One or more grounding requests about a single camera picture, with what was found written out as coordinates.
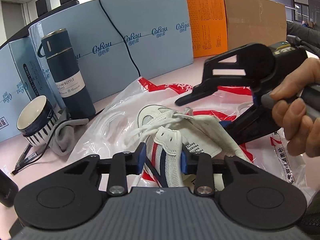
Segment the person right hand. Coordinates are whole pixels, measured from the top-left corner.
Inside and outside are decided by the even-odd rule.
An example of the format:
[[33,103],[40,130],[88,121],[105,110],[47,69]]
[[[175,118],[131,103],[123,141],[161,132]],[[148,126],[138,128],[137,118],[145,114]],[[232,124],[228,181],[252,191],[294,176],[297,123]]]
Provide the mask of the person right hand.
[[306,105],[301,98],[291,104],[285,101],[311,83],[319,83],[319,59],[316,58],[306,59],[270,94],[277,102],[272,109],[273,119],[283,128],[289,141],[287,150],[292,156],[303,153],[310,158],[319,156],[319,119],[312,121],[306,115]]

